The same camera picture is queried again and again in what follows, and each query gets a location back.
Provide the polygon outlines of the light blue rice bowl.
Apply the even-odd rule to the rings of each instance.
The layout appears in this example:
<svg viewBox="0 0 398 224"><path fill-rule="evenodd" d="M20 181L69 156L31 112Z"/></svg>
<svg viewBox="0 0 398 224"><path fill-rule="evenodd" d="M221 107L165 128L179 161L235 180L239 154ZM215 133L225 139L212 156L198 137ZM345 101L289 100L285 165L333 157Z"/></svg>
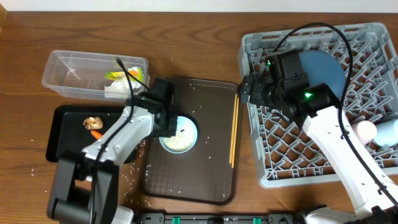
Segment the light blue rice bowl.
<svg viewBox="0 0 398 224"><path fill-rule="evenodd" d="M189 151L198 139L196 124L188 117L177 117L177 130L174 136L159 138L161 146L168 152L182 154Z"/></svg>

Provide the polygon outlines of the white tissue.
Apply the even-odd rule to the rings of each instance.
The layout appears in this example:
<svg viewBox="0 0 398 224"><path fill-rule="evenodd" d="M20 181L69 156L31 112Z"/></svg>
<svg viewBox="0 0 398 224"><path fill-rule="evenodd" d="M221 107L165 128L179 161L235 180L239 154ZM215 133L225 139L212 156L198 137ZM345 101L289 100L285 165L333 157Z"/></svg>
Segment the white tissue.
<svg viewBox="0 0 398 224"><path fill-rule="evenodd" d="M110 86L106 86L104 88L104 96L105 98L117 98L117 99L125 99L131 95L131 91L129 85L132 86L134 90L136 87L140 88L141 85L138 82L127 80L123 81L113 81Z"/></svg>

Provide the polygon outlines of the blue plate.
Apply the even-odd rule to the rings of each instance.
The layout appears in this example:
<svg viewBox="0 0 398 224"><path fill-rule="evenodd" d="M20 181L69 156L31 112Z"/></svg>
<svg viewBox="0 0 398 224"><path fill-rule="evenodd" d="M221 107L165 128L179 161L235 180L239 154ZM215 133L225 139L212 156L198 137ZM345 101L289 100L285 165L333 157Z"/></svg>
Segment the blue plate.
<svg viewBox="0 0 398 224"><path fill-rule="evenodd" d="M311 86L325 83L337 98L341 97L346 77L336 58L319 50L302 51L299 57Z"/></svg>

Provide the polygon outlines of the orange carrot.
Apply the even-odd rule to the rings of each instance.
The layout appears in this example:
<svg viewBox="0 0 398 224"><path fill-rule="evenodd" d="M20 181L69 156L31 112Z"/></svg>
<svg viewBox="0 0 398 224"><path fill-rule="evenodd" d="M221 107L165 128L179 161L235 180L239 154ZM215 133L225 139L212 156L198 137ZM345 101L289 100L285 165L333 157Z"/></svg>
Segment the orange carrot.
<svg viewBox="0 0 398 224"><path fill-rule="evenodd" d="M100 133L99 131L96 131L96 130L91 130L91 135L97 140L101 139L103 136L102 133Z"/></svg>

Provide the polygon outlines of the brown shiitake mushroom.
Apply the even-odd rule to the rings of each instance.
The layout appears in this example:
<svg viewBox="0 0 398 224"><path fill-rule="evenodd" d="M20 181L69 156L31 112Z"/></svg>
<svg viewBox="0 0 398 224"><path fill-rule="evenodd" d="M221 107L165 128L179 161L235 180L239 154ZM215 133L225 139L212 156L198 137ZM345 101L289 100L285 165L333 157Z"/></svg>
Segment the brown shiitake mushroom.
<svg viewBox="0 0 398 224"><path fill-rule="evenodd" d="M83 125L86 129L97 130L102 129L104 123L100 117L88 117L84 120Z"/></svg>

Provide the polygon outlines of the pink cup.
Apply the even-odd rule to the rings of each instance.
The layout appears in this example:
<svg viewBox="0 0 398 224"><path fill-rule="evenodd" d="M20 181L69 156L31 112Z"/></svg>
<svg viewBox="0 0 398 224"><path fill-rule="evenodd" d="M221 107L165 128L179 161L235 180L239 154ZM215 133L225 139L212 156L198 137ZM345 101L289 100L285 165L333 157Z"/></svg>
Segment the pink cup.
<svg viewBox="0 0 398 224"><path fill-rule="evenodd" d="M376 125L370 121L360 121L351 127L362 145L368 144L377 135Z"/></svg>

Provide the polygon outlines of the light blue cup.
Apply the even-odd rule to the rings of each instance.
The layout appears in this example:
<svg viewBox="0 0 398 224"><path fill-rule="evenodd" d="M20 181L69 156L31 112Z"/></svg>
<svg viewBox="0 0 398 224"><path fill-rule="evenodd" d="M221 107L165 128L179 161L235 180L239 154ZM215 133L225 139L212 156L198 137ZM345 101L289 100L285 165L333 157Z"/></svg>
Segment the light blue cup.
<svg viewBox="0 0 398 224"><path fill-rule="evenodd" d="M397 120L391 120L376 125L377 134L374 142L381 147L391 147L397 144Z"/></svg>

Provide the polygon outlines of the yellow green foil wrapper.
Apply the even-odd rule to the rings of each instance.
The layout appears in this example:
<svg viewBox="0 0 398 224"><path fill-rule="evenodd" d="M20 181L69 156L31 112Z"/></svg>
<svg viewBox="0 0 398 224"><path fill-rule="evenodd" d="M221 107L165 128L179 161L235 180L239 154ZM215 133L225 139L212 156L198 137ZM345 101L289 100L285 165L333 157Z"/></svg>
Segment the yellow green foil wrapper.
<svg viewBox="0 0 398 224"><path fill-rule="evenodd" d="M144 72L140 67L131 67L128 69L128 72L137 80L140 82L144 81ZM104 77L108 80L113 80L113 81L123 81L126 79L126 74L121 71L121 72L107 72Z"/></svg>

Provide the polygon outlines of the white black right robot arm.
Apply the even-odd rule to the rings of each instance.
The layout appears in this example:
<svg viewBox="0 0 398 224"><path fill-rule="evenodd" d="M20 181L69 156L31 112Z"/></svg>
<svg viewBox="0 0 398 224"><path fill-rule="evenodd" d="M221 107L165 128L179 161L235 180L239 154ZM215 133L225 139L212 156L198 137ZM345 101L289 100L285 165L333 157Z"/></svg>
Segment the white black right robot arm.
<svg viewBox="0 0 398 224"><path fill-rule="evenodd" d="M319 50L276 52L265 75L245 75L241 102L278 111L315 142L343 183L354 207L345 213L320 206L299 223L397 223L397 186L355 135L341 101L347 84L333 56Z"/></svg>

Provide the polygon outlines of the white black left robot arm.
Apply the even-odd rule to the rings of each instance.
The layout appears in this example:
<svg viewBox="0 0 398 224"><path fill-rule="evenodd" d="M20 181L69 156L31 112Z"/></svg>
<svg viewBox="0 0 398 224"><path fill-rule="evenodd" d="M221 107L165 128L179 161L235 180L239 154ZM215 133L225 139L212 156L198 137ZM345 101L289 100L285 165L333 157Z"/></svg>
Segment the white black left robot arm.
<svg viewBox="0 0 398 224"><path fill-rule="evenodd" d="M47 216L60 223L132 223L134 212L118 203L119 170L148 136L171 137L175 85L156 78L149 91L131 95L101 139L57 161Z"/></svg>

